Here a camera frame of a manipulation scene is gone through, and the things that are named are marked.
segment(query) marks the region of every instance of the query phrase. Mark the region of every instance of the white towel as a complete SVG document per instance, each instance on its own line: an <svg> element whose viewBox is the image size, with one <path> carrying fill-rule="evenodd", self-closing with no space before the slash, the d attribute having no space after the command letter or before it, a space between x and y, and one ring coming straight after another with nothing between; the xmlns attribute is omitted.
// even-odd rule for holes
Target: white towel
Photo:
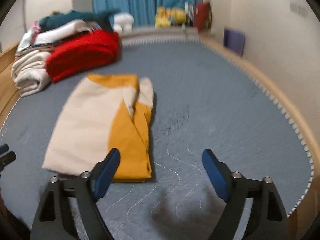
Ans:
<svg viewBox="0 0 320 240"><path fill-rule="evenodd" d="M13 82L15 82L19 73L23 70L45 68L45 61L50 55L51 53L47 51L34 50L17 60L12 64L11 69Z"/></svg>
<svg viewBox="0 0 320 240"><path fill-rule="evenodd" d="M26 97L42 91L50 82L51 78L45 69L28 69L19 73L15 84L20 96Z"/></svg>
<svg viewBox="0 0 320 240"><path fill-rule="evenodd" d="M86 23L83 20L73 20L59 28L38 34L38 36L36 37L35 44L44 44L59 41L83 31L91 32L91 27L95 25L95 22Z"/></svg>

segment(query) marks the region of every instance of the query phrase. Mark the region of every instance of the metal bolt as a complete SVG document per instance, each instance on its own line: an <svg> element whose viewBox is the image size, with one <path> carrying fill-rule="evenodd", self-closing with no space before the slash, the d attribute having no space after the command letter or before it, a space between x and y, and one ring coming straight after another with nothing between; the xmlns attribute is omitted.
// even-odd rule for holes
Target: metal bolt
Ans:
<svg viewBox="0 0 320 240"><path fill-rule="evenodd" d="M232 173L232 177L234 177L235 179L239 179L242 177L242 175L240 172L235 171Z"/></svg>
<svg viewBox="0 0 320 240"><path fill-rule="evenodd" d="M90 176L91 176L90 171L85 171L85 172L81 173L81 177L84 178L84 179L86 179L86 178L88 178Z"/></svg>
<svg viewBox="0 0 320 240"><path fill-rule="evenodd" d="M263 180L264 180L266 183L272 183L272 182L273 182L273 180L272 180L271 178L269 178L269 177L265 177Z"/></svg>
<svg viewBox="0 0 320 240"><path fill-rule="evenodd" d="M51 183L55 183L55 182L57 182L58 181L58 177L57 176L54 176L54 177L51 177L50 178L50 182Z"/></svg>

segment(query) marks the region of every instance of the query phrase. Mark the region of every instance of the red folded cloth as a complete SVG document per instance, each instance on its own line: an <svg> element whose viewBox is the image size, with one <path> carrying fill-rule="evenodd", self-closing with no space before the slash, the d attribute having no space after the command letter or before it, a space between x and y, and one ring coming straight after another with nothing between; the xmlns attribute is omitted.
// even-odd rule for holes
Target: red folded cloth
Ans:
<svg viewBox="0 0 320 240"><path fill-rule="evenodd" d="M118 33L97 30L58 47L48 57L46 70L55 83L79 72L113 63L118 51Z"/></svg>

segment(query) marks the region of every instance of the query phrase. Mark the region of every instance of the mattress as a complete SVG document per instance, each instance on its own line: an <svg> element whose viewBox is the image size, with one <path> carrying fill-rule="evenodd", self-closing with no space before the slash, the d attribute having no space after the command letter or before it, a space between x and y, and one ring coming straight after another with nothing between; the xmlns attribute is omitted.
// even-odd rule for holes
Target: mattress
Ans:
<svg viewBox="0 0 320 240"><path fill-rule="evenodd" d="M30 228L53 172L41 169L55 122L68 96L88 73L134 73L154 86L150 132L152 179L113 183L97 203L117 239L207 239L225 203L202 166L211 148L232 171L274 179L289 214L308 188L311 168L298 135L276 101L232 62L197 40L140 39L124 44L118 62L21 98L2 130L17 159L1 174L8 209ZM81 239L87 239L71 199ZM235 239L250 215L246 203Z"/></svg>

